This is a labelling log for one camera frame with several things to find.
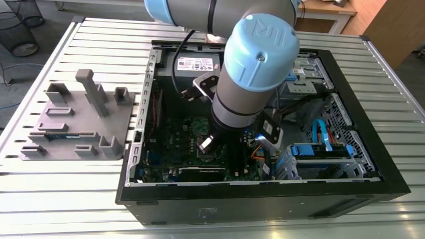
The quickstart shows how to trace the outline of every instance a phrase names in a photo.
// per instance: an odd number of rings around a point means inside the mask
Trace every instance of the aluminum profile table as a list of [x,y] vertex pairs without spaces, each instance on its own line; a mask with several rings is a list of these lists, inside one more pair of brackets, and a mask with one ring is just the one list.
[[[179,27],[86,18],[73,22],[0,136],[0,238],[423,238],[425,114],[374,46],[359,37],[298,32],[301,47],[330,50],[411,193],[335,219],[142,227],[114,204],[119,161],[21,161],[17,157],[47,98],[50,82],[82,90],[79,68],[105,91],[139,100],[150,40],[181,40]],[[191,41],[202,42],[195,33]],[[127,140],[133,131],[127,131]]]

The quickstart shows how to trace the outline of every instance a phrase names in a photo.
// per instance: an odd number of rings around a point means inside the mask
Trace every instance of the light blue joint cap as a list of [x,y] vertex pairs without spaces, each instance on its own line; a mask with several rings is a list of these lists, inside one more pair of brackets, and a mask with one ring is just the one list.
[[226,42],[227,74],[247,91],[269,91],[286,79],[298,51],[291,26],[273,15],[251,14],[238,21]]
[[167,0],[145,0],[145,7],[151,18],[175,25],[167,8]]

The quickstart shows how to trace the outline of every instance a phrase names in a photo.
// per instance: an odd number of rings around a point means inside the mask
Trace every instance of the sticker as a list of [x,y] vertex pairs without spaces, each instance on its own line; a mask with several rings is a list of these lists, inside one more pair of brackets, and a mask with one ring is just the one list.
[[293,69],[293,73],[303,75],[303,70],[302,69]]
[[266,164],[262,165],[262,171],[265,172],[266,175],[269,175],[270,168],[266,166]]
[[177,70],[178,71],[213,71],[213,59],[179,57],[177,62]]

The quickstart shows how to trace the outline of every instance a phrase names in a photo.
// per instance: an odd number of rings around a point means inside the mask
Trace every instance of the wooden desk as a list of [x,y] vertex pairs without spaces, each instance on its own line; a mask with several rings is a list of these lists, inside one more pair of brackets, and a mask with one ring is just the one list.
[[339,34],[351,16],[356,11],[347,2],[344,7],[332,5],[330,1],[307,0],[305,2],[305,17],[297,21],[295,30]]

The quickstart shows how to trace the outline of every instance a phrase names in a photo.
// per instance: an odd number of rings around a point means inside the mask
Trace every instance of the motherboard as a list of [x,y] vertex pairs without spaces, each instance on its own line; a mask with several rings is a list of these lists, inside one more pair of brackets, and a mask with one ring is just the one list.
[[170,118],[150,129],[145,160],[138,167],[143,182],[198,182],[258,180],[258,161],[250,159],[254,150],[253,132],[246,131],[234,145],[225,145],[202,154],[197,143],[209,131],[203,117]]

